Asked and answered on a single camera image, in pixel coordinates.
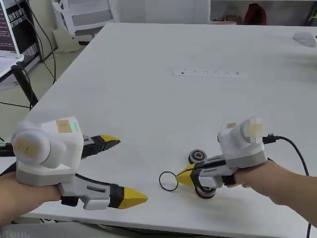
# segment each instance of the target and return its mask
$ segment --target human hand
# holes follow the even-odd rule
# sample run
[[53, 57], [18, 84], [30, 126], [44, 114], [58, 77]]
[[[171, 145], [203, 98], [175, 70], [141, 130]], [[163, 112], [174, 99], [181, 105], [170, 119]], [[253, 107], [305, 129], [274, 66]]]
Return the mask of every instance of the human hand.
[[31, 212], [45, 202], [59, 201], [57, 186], [29, 186], [19, 183], [15, 173], [0, 177], [0, 225]]
[[247, 169], [240, 169], [235, 174], [237, 184], [269, 197], [274, 203], [284, 205], [292, 181], [297, 174], [281, 167], [273, 161]]

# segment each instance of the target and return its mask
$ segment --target computer mouse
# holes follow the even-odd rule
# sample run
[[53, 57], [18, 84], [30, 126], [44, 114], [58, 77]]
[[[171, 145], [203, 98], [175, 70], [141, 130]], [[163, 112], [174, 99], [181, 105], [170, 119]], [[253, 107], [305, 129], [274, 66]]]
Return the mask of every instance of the computer mouse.
[[308, 47], [316, 47], [317, 42], [315, 36], [310, 32], [296, 32], [293, 39], [301, 45]]

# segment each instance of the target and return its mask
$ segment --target power strip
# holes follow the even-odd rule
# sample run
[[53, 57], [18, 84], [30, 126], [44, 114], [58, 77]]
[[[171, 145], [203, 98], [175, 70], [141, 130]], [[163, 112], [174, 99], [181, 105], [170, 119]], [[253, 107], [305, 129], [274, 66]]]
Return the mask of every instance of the power strip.
[[247, 73], [239, 71], [223, 71], [214, 69], [198, 68], [177, 68], [174, 70], [175, 76], [197, 76], [197, 77], [222, 77], [222, 78], [249, 78]]

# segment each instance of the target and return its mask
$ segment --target white table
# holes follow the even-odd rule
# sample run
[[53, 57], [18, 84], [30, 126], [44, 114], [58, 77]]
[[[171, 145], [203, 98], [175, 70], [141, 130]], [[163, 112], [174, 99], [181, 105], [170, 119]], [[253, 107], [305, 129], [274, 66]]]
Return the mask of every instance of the white table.
[[[47, 203], [28, 216], [236, 238], [304, 237], [307, 223], [300, 216], [251, 189], [224, 187], [212, 200], [202, 200], [192, 188], [180, 185], [170, 193], [158, 183], [162, 171], [187, 166], [192, 149], [219, 154], [221, 126], [254, 115], [263, 118], [265, 133], [293, 139], [317, 175], [317, 48], [292, 39], [303, 30], [317, 31], [108, 24], [27, 119], [76, 116], [87, 135], [119, 137], [122, 143], [84, 160], [79, 173], [132, 187], [149, 200], [105, 211]], [[249, 78], [177, 77], [175, 67], [238, 70]], [[289, 144], [278, 141], [266, 151], [303, 173]]]

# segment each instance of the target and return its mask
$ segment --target computer screen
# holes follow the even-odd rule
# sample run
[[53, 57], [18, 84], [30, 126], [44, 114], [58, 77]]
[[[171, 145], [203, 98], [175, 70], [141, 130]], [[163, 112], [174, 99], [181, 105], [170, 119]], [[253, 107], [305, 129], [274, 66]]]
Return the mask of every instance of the computer screen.
[[4, 11], [0, 4], [0, 51], [16, 52]]

